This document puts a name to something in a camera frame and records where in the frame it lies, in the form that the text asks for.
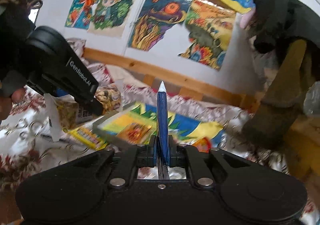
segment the bed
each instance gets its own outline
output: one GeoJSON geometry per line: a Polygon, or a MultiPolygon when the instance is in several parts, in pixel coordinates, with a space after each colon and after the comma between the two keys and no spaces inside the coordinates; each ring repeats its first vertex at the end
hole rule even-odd
{"type": "MultiPolygon", "coordinates": [[[[79,40],[73,48],[77,50],[82,46],[79,40]]],[[[232,94],[154,65],[98,50],[85,48],[82,60],[101,86],[123,80],[123,104],[141,101],[156,105],[156,90],[163,80],[170,111],[204,122],[216,121],[223,126],[225,133],[220,148],[280,172],[294,173],[301,169],[296,151],[287,153],[292,156],[288,165],[287,154],[257,148],[241,136],[242,126],[259,106],[254,97],[232,94]]],[[[13,191],[25,178],[91,152],[92,149],[68,140],[53,143],[44,98],[28,89],[22,103],[14,106],[11,115],[0,126],[0,222],[7,224],[21,218],[13,191]]],[[[310,173],[313,162],[309,161],[302,161],[306,172],[301,171],[302,176],[296,175],[298,178],[310,173]]],[[[316,224],[318,220],[319,212],[309,199],[301,221],[316,224]]]]}

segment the finger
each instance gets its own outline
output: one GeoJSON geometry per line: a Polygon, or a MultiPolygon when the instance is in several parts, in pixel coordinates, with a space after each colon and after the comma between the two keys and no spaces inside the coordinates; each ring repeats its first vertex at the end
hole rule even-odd
{"type": "Polygon", "coordinates": [[[24,87],[17,89],[12,95],[11,95],[11,100],[13,103],[19,103],[24,95],[26,93],[26,90],[24,89],[24,87]]]}
{"type": "Polygon", "coordinates": [[[12,101],[9,97],[0,97],[0,120],[6,119],[12,109],[12,101]]]}

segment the black fabric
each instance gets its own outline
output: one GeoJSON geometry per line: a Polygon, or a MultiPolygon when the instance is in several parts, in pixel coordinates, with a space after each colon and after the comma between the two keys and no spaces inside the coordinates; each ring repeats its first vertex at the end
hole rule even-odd
{"type": "Polygon", "coordinates": [[[320,17],[299,0],[253,0],[255,23],[251,29],[260,53],[276,50],[281,65],[290,43],[304,39],[312,54],[312,73],[320,76],[320,17]]]}

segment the metal screw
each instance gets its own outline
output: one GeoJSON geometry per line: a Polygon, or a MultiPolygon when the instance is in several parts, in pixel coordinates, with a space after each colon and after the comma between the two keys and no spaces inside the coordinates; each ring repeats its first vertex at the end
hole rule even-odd
{"type": "Polygon", "coordinates": [[[213,184],[213,181],[210,178],[200,178],[198,180],[198,184],[202,185],[202,186],[210,186],[213,184]]]}
{"type": "Polygon", "coordinates": [[[166,188],[166,186],[165,186],[164,184],[159,184],[159,185],[158,185],[158,188],[161,189],[161,190],[163,190],[164,188],[166,188]]]}
{"type": "Polygon", "coordinates": [[[125,184],[125,180],[122,178],[113,178],[110,180],[110,184],[113,186],[122,186],[125,184]]]}

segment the anime girl drawing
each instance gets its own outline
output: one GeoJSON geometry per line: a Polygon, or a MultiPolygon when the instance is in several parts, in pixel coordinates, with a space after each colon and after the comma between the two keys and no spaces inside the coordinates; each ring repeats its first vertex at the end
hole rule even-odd
{"type": "Polygon", "coordinates": [[[66,27],[88,29],[92,17],[92,5],[98,0],[73,0],[66,27]]]}

